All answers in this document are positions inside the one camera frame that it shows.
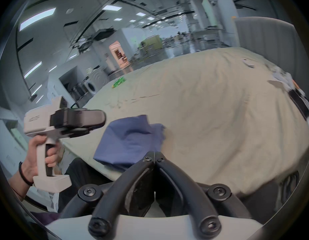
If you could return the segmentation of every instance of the navy fabric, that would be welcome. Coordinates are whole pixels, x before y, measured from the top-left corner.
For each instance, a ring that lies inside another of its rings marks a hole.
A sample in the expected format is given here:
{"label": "navy fabric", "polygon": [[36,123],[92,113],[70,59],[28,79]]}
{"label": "navy fabric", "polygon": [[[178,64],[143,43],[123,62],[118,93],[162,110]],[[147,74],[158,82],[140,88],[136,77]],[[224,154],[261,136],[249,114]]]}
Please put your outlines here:
{"label": "navy fabric", "polygon": [[148,151],[161,150],[164,128],[160,123],[149,124],[145,114],[112,121],[93,158],[117,170],[127,170]]}

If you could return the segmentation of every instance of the black bracket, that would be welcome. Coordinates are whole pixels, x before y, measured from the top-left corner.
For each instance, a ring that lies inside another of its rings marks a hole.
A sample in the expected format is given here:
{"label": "black bracket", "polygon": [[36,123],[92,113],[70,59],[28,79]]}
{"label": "black bracket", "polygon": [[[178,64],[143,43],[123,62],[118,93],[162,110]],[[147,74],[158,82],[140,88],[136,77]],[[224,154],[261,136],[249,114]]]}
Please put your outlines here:
{"label": "black bracket", "polygon": [[89,233],[96,239],[111,239],[119,214],[144,217],[155,198],[166,216],[190,214],[201,238],[213,238],[220,233],[218,215],[252,218],[229,187],[194,182],[161,152],[148,152],[115,182],[81,187],[60,218],[93,211]]}

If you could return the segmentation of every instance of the ceiling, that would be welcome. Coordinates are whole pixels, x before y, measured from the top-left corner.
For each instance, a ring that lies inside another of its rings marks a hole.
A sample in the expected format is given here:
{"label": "ceiling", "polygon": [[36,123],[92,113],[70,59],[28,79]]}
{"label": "ceiling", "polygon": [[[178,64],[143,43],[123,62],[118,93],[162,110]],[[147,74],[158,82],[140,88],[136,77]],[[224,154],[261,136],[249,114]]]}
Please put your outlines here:
{"label": "ceiling", "polygon": [[[76,41],[87,38],[99,29],[142,27],[152,20],[182,12],[178,0],[31,0],[21,15],[19,23],[45,10],[56,8],[53,15],[41,19],[17,33],[17,45],[33,38],[18,55],[21,69],[26,74],[42,61],[32,74],[26,78],[28,87],[47,81],[49,70],[62,65],[72,55],[78,54]],[[122,7],[119,11],[102,10],[105,5]]]}

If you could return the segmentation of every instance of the wrist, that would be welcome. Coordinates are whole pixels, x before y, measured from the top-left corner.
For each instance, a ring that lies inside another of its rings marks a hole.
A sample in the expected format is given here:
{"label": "wrist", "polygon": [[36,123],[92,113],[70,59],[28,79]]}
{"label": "wrist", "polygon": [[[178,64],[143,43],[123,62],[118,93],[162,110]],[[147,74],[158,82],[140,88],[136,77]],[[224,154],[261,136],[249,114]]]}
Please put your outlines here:
{"label": "wrist", "polygon": [[33,182],[34,170],[27,159],[21,164],[21,171],[27,181]]}

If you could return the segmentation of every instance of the black cable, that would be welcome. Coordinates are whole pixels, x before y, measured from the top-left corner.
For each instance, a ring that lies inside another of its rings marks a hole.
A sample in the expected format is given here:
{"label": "black cable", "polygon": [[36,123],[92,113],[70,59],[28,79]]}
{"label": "black cable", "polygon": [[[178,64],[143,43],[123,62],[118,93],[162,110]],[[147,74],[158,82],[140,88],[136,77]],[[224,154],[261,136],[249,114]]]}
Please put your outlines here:
{"label": "black cable", "polygon": [[28,90],[29,95],[30,95],[30,97],[31,97],[30,88],[29,88],[29,86],[27,85],[27,82],[26,82],[26,80],[25,80],[25,78],[24,78],[24,76],[23,76],[23,72],[22,72],[21,65],[20,65],[19,54],[18,54],[18,41],[17,41],[17,40],[18,40],[18,26],[16,26],[16,59],[17,59],[17,61],[18,61],[18,66],[19,66],[19,70],[20,70],[20,73],[21,73],[21,77],[22,77],[22,79],[23,79],[23,81],[24,81],[24,84],[25,84],[25,86],[27,87],[27,90]]}

